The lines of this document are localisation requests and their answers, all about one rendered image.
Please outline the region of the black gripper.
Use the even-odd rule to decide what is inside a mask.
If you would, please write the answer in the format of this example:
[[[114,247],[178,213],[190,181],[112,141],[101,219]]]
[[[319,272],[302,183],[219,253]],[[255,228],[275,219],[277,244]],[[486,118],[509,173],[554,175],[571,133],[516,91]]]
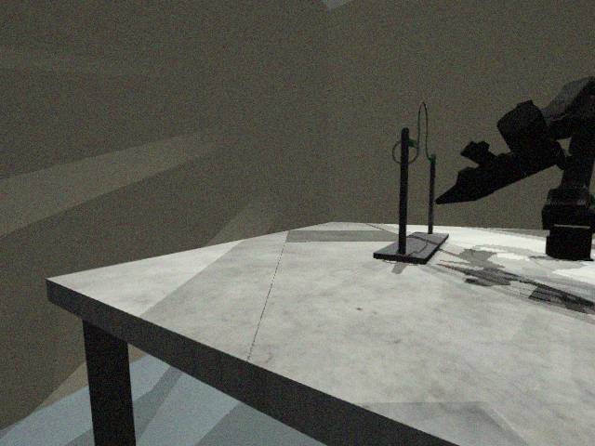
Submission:
[[[457,171],[456,184],[435,199],[436,204],[477,201],[503,187],[527,178],[511,152],[487,170],[467,166]]]

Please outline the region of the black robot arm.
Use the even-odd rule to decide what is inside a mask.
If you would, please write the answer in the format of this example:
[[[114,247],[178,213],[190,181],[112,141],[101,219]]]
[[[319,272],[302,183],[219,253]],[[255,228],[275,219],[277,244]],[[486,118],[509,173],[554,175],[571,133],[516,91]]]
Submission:
[[[563,170],[560,187],[548,191],[541,209],[542,230],[549,230],[546,255],[594,261],[590,254],[595,198],[588,189],[595,160],[595,76],[564,85],[543,109],[532,100],[518,103],[498,120],[497,128],[527,177],[555,164]],[[557,140],[570,137],[569,150],[564,150]],[[495,156],[489,146],[470,141],[460,155],[476,163],[480,171],[487,170],[504,154]]]

